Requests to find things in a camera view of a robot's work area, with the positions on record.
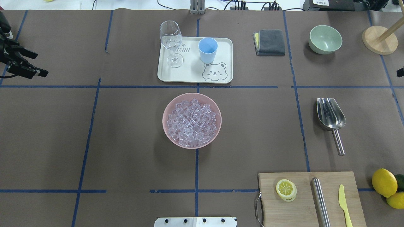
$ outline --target wine glass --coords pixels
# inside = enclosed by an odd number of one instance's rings
[[[167,63],[173,68],[178,68],[184,63],[181,54],[175,51],[182,44],[181,31],[175,21],[164,21],[160,26],[160,40],[163,46],[171,51],[167,58]]]

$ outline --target cutting board handle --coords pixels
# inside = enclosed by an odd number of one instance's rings
[[[257,221],[259,222],[261,227],[264,227],[264,225],[262,224],[262,222],[258,218],[258,200],[261,200],[261,192],[259,192],[257,200],[255,201],[255,218],[257,219]]]

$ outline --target metal scoop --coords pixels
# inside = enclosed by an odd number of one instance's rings
[[[321,126],[328,131],[332,131],[339,156],[345,155],[338,129],[344,127],[345,116],[339,108],[335,99],[317,98],[317,114]]]

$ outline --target lime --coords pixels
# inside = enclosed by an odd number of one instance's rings
[[[391,207],[395,209],[404,209],[404,192],[397,192],[386,200]]]
[[[372,176],[372,185],[377,193],[388,198],[397,191],[397,180],[392,173],[386,169],[378,169]]]
[[[397,174],[397,175],[394,175],[394,177],[397,180],[398,190],[404,191],[404,175],[403,174]]]
[[[278,193],[284,201],[291,202],[296,198],[297,188],[292,181],[282,179],[276,184],[276,193]]]

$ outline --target knife blade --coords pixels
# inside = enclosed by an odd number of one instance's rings
[[[347,227],[353,227],[351,218],[349,217],[347,201],[345,199],[344,185],[339,186],[338,200],[339,200],[339,206],[344,210],[345,223]]]

